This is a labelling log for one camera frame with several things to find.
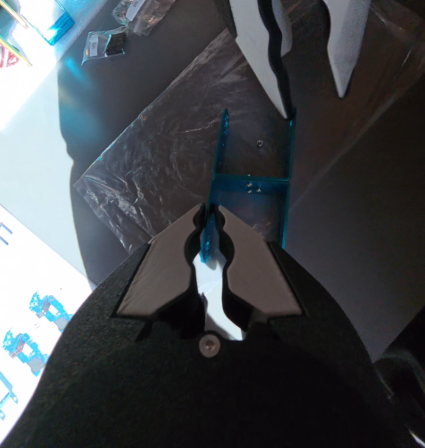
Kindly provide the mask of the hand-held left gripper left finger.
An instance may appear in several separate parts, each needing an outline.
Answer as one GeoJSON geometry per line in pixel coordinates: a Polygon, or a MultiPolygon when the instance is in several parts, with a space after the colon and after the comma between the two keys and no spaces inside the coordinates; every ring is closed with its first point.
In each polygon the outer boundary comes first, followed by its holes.
{"type": "Polygon", "coordinates": [[[189,319],[200,305],[193,260],[200,251],[205,204],[197,204],[149,243],[117,307],[117,316],[189,319]]]}

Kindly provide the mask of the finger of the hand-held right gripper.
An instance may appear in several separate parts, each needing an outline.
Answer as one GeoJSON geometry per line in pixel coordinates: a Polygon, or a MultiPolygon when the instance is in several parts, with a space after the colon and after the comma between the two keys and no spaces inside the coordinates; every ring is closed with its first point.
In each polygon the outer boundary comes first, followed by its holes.
{"type": "Polygon", "coordinates": [[[283,56],[292,46],[292,29],[282,1],[231,0],[235,41],[280,115],[292,120],[288,71],[283,56]]]}
{"type": "Polygon", "coordinates": [[[370,0],[325,0],[329,13],[327,52],[337,94],[344,98],[359,59],[370,0]]]}

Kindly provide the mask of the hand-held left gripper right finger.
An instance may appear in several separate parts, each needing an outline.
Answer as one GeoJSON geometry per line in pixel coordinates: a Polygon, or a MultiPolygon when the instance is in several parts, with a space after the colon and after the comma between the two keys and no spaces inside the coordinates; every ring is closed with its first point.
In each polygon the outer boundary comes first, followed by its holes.
{"type": "Polygon", "coordinates": [[[242,331],[303,312],[267,240],[224,206],[215,208],[222,270],[222,308],[242,331]]]}

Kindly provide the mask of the blue metal bracket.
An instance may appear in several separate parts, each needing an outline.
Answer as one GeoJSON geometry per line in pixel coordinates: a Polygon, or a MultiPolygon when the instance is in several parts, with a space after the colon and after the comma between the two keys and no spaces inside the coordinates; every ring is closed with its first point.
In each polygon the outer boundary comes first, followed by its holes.
{"type": "Polygon", "coordinates": [[[286,248],[288,206],[290,200],[290,153],[294,147],[297,109],[287,123],[287,164],[284,177],[234,175],[219,172],[227,146],[229,133],[229,112],[225,109],[221,116],[219,137],[217,141],[213,177],[209,191],[207,222],[201,237],[200,260],[207,264],[213,259],[215,244],[213,234],[215,219],[211,217],[219,206],[238,216],[244,223],[262,225],[263,218],[272,216],[277,219],[277,243],[286,248]]]}

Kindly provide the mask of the grey desk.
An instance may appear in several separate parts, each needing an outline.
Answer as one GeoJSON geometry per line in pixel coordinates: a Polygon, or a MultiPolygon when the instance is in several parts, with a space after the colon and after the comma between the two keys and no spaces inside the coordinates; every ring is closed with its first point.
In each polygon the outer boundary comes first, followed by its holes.
{"type": "MultiPolygon", "coordinates": [[[[225,25],[176,1],[130,51],[83,67],[108,1],[0,132],[0,203],[100,284],[127,257],[73,188],[102,151],[225,25]]],[[[287,251],[348,314],[376,359],[425,305],[425,73],[294,203],[287,251]]]]}

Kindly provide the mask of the white instruction sheet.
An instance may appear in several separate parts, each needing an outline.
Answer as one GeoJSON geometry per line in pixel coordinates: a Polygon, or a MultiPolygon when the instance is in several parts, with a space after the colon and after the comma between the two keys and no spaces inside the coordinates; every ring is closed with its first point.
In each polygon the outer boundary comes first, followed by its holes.
{"type": "Polygon", "coordinates": [[[95,288],[0,204],[0,444],[95,288]]]}

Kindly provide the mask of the large clear plastic bag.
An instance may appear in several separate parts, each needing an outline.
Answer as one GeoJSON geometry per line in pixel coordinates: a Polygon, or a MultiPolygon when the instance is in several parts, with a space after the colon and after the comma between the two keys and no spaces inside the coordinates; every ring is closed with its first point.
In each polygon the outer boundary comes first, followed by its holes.
{"type": "MultiPolygon", "coordinates": [[[[372,1],[344,99],[327,56],[329,15],[320,1],[284,1],[293,24],[285,57],[296,136],[291,207],[425,72],[425,13],[405,1],[372,1]]],[[[213,39],[75,183],[128,253],[208,200],[222,111],[230,113],[225,172],[281,177],[287,122],[228,31],[213,39]],[[263,140],[262,147],[256,146],[263,140]]]]}

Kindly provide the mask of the pile of small screw bags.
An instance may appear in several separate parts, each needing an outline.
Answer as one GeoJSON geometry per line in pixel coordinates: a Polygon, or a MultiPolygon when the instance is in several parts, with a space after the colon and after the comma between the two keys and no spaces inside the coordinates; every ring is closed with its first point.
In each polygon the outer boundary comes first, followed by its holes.
{"type": "Polygon", "coordinates": [[[112,12],[119,27],[109,31],[90,31],[86,37],[81,65],[125,54],[128,34],[147,37],[174,3],[174,0],[119,1],[112,12]]]}

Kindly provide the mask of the blue plain U bracket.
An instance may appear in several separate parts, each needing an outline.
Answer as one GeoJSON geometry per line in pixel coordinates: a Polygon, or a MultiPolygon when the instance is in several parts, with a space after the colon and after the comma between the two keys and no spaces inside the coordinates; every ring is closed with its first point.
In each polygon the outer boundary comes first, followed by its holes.
{"type": "Polygon", "coordinates": [[[74,19],[57,0],[21,0],[20,13],[51,46],[75,24],[74,19]]]}

